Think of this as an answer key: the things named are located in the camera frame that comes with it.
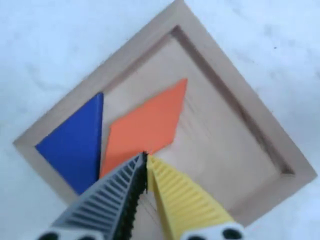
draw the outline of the ridged surface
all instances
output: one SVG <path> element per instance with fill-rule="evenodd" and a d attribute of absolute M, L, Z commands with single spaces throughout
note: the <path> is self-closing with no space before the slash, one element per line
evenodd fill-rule
<path fill-rule="evenodd" d="M 139 195 L 146 189 L 147 155 L 140 153 L 96 182 L 54 223 L 55 227 L 102 232 L 104 239 L 130 239 Z"/>
<path fill-rule="evenodd" d="M 163 231 L 169 240 L 180 239 L 185 231 L 234 221 L 186 174 L 151 155 L 147 159 L 147 185 L 154 192 Z"/>

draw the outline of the tangram piece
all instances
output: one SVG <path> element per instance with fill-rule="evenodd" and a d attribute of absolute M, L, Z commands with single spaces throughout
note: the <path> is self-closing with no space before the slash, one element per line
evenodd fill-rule
<path fill-rule="evenodd" d="M 181 79 L 110 125 L 100 177 L 136 154 L 152 154 L 173 142 L 187 79 Z"/>
<path fill-rule="evenodd" d="M 35 148 L 77 194 L 99 178 L 103 93 L 98 93 Z"/>

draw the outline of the white marble surface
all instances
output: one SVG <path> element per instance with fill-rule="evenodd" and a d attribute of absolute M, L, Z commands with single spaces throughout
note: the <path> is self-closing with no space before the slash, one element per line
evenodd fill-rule
<path fill-rule="evenodd" d="M 171 0 L 0 0 L 0 238 L 47 227 L 65 204 L 12 142 Z M 320 172 L 320 3 L 187 0 Z M 246 230 L 249 239 L 320 236 L 320 180 Z"/>

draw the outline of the wooden tray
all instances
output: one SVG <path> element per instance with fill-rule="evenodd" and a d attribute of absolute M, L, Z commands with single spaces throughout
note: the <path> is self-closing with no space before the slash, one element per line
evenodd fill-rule
<path fill-rule="evenodd" d="M 237 221 L 250 224 L 315 178 L 299 149 L 180 0 L 155 17 L 14 144 L 69 203 L 76 195 L 34 146 L 98 92 L 105 94 L 106 139 L 112 121 L 181 78 L 188 78 L 188 85 L 176 137 L 156 155 L 187 173 Z M 140 203 L 134 235 L 154 238 L 160 232 L 155 204 L 145 195 Z"/>

